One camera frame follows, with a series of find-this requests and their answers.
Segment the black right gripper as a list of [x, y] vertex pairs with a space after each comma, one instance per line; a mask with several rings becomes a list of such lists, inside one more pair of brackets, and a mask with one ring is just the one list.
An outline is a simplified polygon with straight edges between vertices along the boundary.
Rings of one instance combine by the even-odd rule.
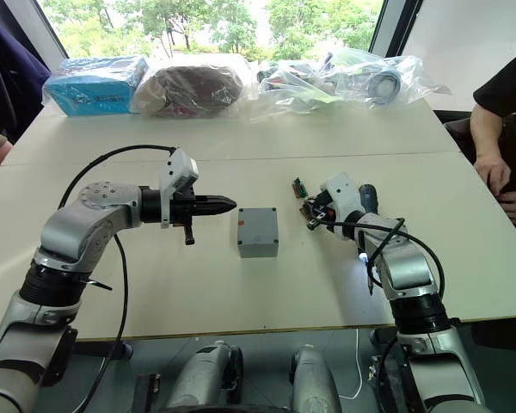
[[322, 191], [319, 195], [305, 200], [310, 215], [308, 219], [309, 230], [314, 231], [320, 225], [325, 225], [329, 231], [334, 230], [337, 220], [335, 210], [330, 206], [332, 201], [332, 197], [327, 191]]

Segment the person's right hand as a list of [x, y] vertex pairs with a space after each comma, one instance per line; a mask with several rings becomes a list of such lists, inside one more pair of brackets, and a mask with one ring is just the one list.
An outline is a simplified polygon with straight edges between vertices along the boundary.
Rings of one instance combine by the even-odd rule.
[[481, 153], [476, 156], [476, 172], [494, 196], [499, 196], [509, 183], [511, 169], [498, 151]]

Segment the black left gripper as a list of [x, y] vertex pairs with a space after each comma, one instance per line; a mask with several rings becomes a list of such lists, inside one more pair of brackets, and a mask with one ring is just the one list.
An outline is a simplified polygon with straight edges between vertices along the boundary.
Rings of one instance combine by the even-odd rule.
[[185, 245], [194, 245], [193, 212], [195, 216], [213, 216], [227, 213], [236, 207], [234, 200], [223, 195], [195, 196], [193, 186], [189, 185], [173, 193], [169, 207], [170, 224], [183, 228]]

